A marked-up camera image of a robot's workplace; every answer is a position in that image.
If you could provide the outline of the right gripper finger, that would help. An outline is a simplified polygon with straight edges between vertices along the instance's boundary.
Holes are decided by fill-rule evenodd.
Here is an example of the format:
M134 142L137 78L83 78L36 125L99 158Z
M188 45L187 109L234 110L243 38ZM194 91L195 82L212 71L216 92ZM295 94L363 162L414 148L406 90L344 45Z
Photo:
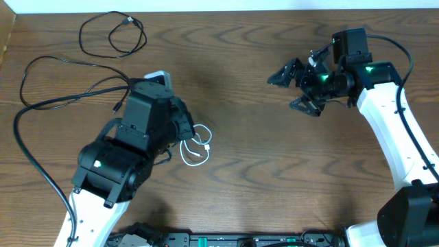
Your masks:
M292 80L299 83L304 69L304 64L298 58L291 59L276 73L271 75L267 83L275 86L289 86Z
M319 117L324 110L324 104L317 104L311 101L306 95L292 100L289 103L289 107L311 117Z

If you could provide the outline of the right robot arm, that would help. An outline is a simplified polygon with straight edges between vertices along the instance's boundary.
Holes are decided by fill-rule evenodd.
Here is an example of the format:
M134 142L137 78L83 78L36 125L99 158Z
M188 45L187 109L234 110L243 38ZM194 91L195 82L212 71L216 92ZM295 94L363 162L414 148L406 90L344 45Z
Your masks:
M268 83L299 88L302 95L290 107L312 117L329 102L346 98L346 106L359 110L379 142L396 192L375 220L345 230L345 246L435 246L438 155L407 103L406 77L391 62L372 59L368 38L362 28L336 32L307 63L290 60Z

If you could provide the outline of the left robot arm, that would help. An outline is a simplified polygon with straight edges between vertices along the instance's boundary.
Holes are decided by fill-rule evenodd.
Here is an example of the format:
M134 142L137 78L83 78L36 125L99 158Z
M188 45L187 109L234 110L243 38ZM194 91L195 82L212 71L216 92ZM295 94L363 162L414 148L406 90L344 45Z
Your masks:
M193 120L171 84L133 85L122 118L109 121L78 156L67 215L56 246L103 246L137 189L150 177L156 157L194 137Z

